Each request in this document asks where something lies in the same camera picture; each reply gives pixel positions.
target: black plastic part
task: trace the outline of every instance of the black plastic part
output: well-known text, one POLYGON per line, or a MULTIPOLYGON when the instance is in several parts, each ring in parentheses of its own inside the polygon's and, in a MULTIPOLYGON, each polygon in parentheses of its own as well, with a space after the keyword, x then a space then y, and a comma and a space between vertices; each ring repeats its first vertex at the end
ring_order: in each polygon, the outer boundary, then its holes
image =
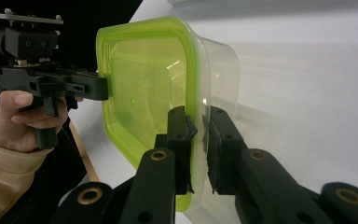
POLYGON ((178 106, 168 112, 167 148, 176 158, 176 194, 194 192, 191 187, 191 139, 197 129, 185 114, 185 107, 178 106))
POLYGON ((236 194, 235 160, 247 146, 227 112, 211 106, 208 143, 208 176, 219 194, 236 194))
POLYGON ((333 223, 267 151, 244 150, 237 169, 239 178, 244 180, 255 199, 264 223, 333 223))
POLYGON ((119 223, 174 223, 174 165, 175 156, 167 148, 143 155, 119 223))
MULTIPOLYGON (((0 67, 0 88, 30 92, 37 101, 30 108, 43 105, 46 114, 52 117, 59 116, 57 104, 59 96, 70 99, 67 106, 73 109, 77 108, 75 96, 101 101, 108 99, 106 78, 80 72, 78 69, 63 69, 57 63, 26 68, 0 67)), ((45 149, 57 146, 58 138, 55 134, 54 129, 37 131, 39 147, 45 149)))
POLYGON ((156 134, 155 148, 167 146, 167 134, 156 134))
POLYGON ((6 58, 10 58, 11 55, 5 49, 5 42, 6 42, 5 36, 6 36, 6 29, 2 29, 0 31, 0 53, 6 58))
POLYGON ((242 195, 237 195, 235 197, 235 208, 242 224, 263 223, 263 215, 253 198, 245 199, 242 195))
POLYGON ((110 212, 112 189, 98 182, 89 182, 75 188, 54 214, 50 223, 103 223, 110 212))
POLYGON ((40 149, 49 149, 58 145, 55 128, 36 129, 36 140, 40 149))
POLYGON ((324 185, 320 205, 327 214, 341 224, 358 224, 358 188, 345 183, 324 185))
POLYGON ((108 211, 105 213, 103 223, 117 224, 123 213, 124 204, 130 194, 133 178, 128 179, 112 190, 112 200, 109 204, 108 211))
POLYGON ((57 46, 54 31, 6 28, 5 51, 17 59, 49 58, 57 46))

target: white wall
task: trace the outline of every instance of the white wall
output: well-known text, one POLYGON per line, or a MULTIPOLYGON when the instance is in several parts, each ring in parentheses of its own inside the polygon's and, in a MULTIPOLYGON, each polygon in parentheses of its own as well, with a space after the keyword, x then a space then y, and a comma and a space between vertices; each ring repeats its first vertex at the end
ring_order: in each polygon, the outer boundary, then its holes
MULTIPOLYGON (((335 181, 358 187, 358 0, 176 6, 144 0, 132 21, 168 15, 236 51, 241 82, 235 122, 248 147, 271 152, 300 185, 316 192, 335 181)), ((206 201, 215 205, 199 209, 210 213, 209 221, 238 222, 233 199, 210 192, 206 201)), ((187 214, 211 223, 197 212, 187 214)))

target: plastic food container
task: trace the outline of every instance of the plastic food container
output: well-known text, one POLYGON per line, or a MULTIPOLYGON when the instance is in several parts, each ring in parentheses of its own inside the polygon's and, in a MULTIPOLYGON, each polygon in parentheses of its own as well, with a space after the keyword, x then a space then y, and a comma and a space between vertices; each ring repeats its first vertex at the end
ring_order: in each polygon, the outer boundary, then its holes
POLYGON ((106 134, 135 168, 154 148, 156 134, 167 133, 168 111, 185 106, 199 130, 191 159, 196 193, 177 196, 176 210, 197 207, 207 176, 202 138, 209 106, 235 116, 239 66, 234 51, 165 17, 100 29, 97 60, 99 75, 107 77, 109 86, 109 100, 103 102, 106 134))

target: black mount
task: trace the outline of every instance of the black mount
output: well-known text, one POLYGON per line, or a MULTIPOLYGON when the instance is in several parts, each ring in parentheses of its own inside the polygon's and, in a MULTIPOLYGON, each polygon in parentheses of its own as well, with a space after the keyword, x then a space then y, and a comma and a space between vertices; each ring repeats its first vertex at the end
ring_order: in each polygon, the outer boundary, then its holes
MULTIPOLYGON (((191 130, 184 108, 173 111, 176 112, 169 113, 171 128, 167 136, 182 135, 177 130, 191 130)), ((355 186, 329 183, 320 195, 299 186, 270 153, 248 148, 227 112, 218 107, 211 106, 208 129, 208 176, 213 191, 235 195, 241 223, 358 223, 355 186)), ((183 174, 189 176, 189 163, 184 170, 178 166, 180 161, 189 161, 180 155, 191 147, 187 141, 184 144, 173 141, 170 145, 164 137, 156 139, 157 147, 144 154, 134 178, 115 189, 95 182, 78 187, 51 223, 174 223, 173 196, 182 190, 191 191, 190 183, 183 182, 187 179, 183 174), (172 150, 172 146, 186 147, 172 150), (186 183, 187 187, 182 188, 178 182, 186 183)))
MULTIPOLYGON (((67 106, 73 109, 77 109, 75 96, 99 101, 108 99, 106 78, 50 61, 57 48, 59 32, 41 26, 45 23, 63 24, 61 17, 51 20, 19 16, 6 9, 0 19, 10 23, 0 31, 0 52, 9 60, 8 65, 0 66, 1 91, 30 92, 34 101, 29 109, 43 105, 52 117, 59 115, 59 97, 65 97, 67 106)), ((55 128, 36 130, 36 137, 41 149, 58 144, 55 128)))

